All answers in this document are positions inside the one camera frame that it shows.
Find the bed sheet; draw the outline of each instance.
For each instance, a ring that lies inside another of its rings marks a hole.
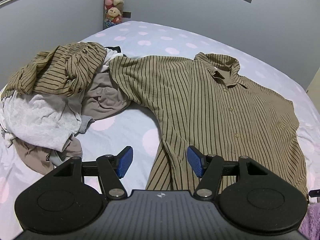
[[[293,101],[300,123],[298,141],[307,164],[307,186],[309,190],[320,188],[320,116],[303,88],[285,74],[218,41],[158,24],[125,22],[83,41],[120,46],[128,57],[163,55],[193,59],[197,53],[204,52],[237,58],[241,65],[240,75]],[[121,181],[128,194],[132,189],[144,189],[160,141],[157,121],[150,110],[132,103],[121,113],[92,123],[86,133],[77,138],[82,144],[84,161],[93,161],[104,154],[116,155],[125,146],[132,146],[133,162]],[[19,193],[41,177],[24,165],[14,147],[6,148],[0,137],[0,239],[10,240],[21,232],[14,214],[14,201]],[[99,190],[96,178],[85,178],[85,183]]]

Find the brown striped shirt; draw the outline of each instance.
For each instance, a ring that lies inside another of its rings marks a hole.
[[[306,166],[291,101],[238,75],[237,59],[225,55],[117,57],[112,78],[134,102],[156,115],[162,132],[147,189],[194,191],[199,179],[186,160],[194,145],[228,161],[247,155],[303,194]],[[235,182],[225,177],[221,189]]]
[[[73,96],[90,85],[102,64],[106,49],[95,42],[58,46],[51,52],[41,51],[19,71],[11,75],[1,100],[32,91],[43,94]]]

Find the gray wall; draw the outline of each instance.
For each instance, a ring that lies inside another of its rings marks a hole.
[[[320,67],[320,0],[125,0],[132,20],[196,32],[279,69],[305,89]]]
[[[15,0],[0,7],[0,87],[36,52],[103,29],[104,0]]]

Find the shirt collar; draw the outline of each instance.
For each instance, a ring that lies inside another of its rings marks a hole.
[[[212,77],[221,79],[226,86],[235,86],[239,83],[248,88],[245,81],[238,74],[240,63],[236,58],[228,55],[200,52],[195,56],[195,60],[201,60]]]

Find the circular pad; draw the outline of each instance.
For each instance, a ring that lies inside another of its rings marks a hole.
[[[219,206],[236,227],[259,233],[297,229],[307,210],[304,195],[276,176],[250,176],[227,187]]]
[[[68,177],[55,177],[22,192],[14,209],[24,230],[58,235],[89,224],[102,207],[95,189]]]

